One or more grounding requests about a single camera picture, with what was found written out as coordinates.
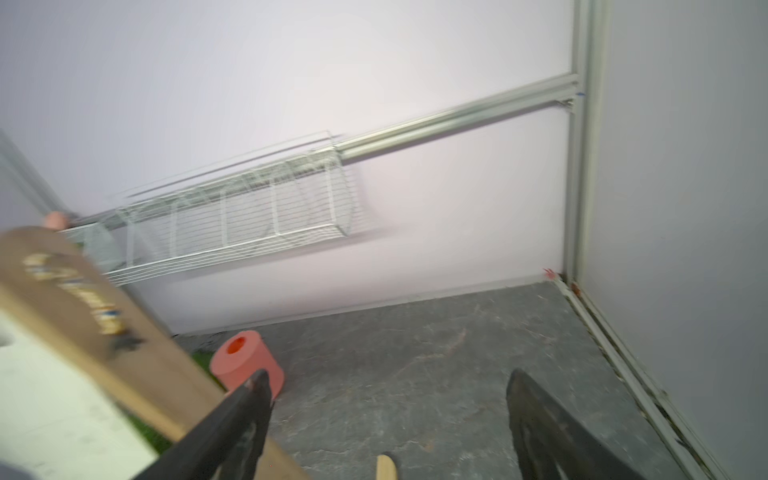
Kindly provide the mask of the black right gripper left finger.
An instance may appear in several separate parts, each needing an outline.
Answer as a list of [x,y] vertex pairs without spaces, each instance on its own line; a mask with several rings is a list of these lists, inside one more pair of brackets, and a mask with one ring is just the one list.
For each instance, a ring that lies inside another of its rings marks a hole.
[[138,479],[253,479],[272,413],[269,374],[260,369]]

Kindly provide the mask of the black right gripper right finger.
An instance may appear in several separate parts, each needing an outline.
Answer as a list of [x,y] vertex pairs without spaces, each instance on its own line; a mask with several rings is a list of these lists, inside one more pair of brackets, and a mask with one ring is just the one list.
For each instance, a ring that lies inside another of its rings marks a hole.
[[506,387],[509,428],[524,479],[635,479],[614,455],[522,369]]

